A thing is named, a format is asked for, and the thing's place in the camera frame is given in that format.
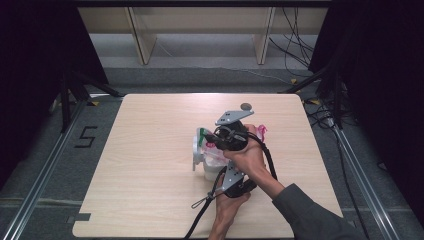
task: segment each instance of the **light wood surface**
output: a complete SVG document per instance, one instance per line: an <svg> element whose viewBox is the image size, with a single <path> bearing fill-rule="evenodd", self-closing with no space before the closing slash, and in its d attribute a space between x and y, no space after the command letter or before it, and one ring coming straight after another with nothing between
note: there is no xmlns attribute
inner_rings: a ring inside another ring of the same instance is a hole
<svg viewBox="0 0 424 240"><path fill-rule="evenodd" d="M243 123L264 124L279 180L296 183L316 202L342 216L312 130L297 95L139 94L127 95L110 132L80 213L78 237L183 237L212 182L199 165L192 171L197 127L215 129L226 110L250 103L255 114ZM207 237L215 202L193 238ZM228 238L293 237L289 224L259 188L239 210Z"/></svg>

